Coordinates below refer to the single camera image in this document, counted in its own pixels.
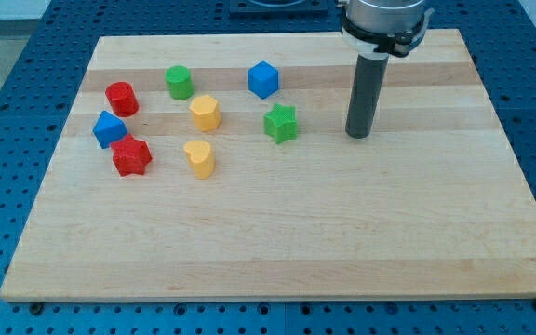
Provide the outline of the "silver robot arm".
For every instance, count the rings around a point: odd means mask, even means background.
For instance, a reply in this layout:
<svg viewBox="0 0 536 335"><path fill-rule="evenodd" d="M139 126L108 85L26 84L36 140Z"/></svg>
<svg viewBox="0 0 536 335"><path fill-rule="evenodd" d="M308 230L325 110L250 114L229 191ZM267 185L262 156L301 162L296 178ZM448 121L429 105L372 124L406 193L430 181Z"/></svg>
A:
<svg viewBox="0 0 536 335"><path fill-rule="evenodd" d="M435 10L426 0L342 0L342 38L369 60L406 57L425 37Z"/></svg>

